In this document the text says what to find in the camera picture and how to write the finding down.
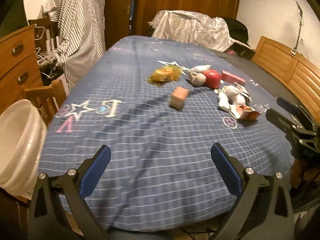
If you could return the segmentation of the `person's right hand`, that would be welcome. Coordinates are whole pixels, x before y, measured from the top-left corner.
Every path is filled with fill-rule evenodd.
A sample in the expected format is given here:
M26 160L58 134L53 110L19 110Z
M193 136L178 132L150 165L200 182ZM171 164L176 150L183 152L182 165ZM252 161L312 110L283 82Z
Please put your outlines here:
M290 185L297 189L302 181L312 180L319 185L319 167L309 168L305 161L295 159L290 172Z

